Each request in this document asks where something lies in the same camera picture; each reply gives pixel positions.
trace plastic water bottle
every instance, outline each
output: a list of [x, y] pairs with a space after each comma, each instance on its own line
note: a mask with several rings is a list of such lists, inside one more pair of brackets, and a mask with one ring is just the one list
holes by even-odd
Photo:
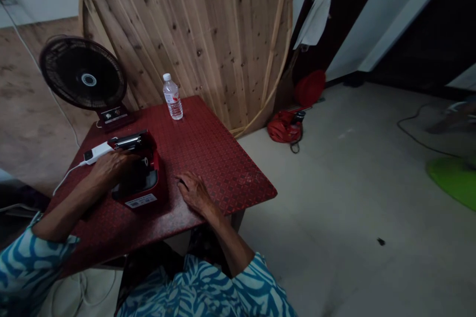
[[180, 102], [179, 88], [172, 81], [170, 73], [164, 74], [164, 80], [164, 96], [169, 106], [170, 116], [173, 120], [180, 120], [183, 118], [183, 110], [182, 103]]

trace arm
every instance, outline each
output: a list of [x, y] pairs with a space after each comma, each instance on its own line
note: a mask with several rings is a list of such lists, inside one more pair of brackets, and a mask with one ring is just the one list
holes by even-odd
[[184, 182], [184, 184], [178, 183], [183, 199], [210, 224], [220, 241], [232, 276], [237, 276], [253, 260], [253, 250], [237, 234], [220, 209], [212, 202], [200, 176], [186, 172], [177, 178]]
[[129, 152], [109, 153], [100, 158], [63, 202], [33, 227], [29, 226], [1, 253], [1, 316], [38, 314], [63, 262], [79, 242], [69, 234], [84, 212], [115, 185], [134, 159]]
[[183, 200], [203, 216], [215, 231], [230, 267], [232, 283], [249, 316], [295, 316], [286, 292], [269, 272], [264, 258], [245, 243], [213, 203], [200, 176], [177, 176]]

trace blue and white patterned shirt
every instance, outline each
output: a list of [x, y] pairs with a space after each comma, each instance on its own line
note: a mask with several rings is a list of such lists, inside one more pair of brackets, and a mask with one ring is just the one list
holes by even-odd
[[[0, 255], [0, 317], [36, 316], [79, 239], [52, 243], [29, 227]], [[187, 255], [183, 272], [170, 281], [163, 267], [136, 287], [120, 317], [295, 316], [285, 291], [256, 253], [248, 267], [229, 279], [216, 267]]]

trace red table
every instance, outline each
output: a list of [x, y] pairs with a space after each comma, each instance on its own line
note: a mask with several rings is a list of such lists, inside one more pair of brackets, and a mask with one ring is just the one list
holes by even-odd
[[[71, 167], [83, 160], [88, 149], [118, 136], [148, 129], [164, 161], [169, 187], [168, 203], [158, 209], [134, 213], [116, 203], [110, 195], [89, 216], [80, 221], [73, 235], [81, 242], [64, 267], [70, 275], [101, 264], [191, 229], [203, 222], [183, 201], [175, 175], [183, 171], [200, 174], [212, 200], [228, 215], [242, 211], [277, 195], [271, 182], [241, 148], [229, 131], [198, 96], [182, 100], [182, 120], [172, 120], [167, 105], [135, 112], [137, 121], [110, 134], [91, 126]], [[73, 170], [48, 206], [56, 207], [91, 170]]]

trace sleeve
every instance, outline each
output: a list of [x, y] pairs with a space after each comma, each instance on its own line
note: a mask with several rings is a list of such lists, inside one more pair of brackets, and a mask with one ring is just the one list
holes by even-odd
[[297, 316], [259, 253], [232, 282], [249, 316]]
[[35, 236], [31, 225], [0, 255], [0, 316], [37, 316], [79, 238], [53, 243]]

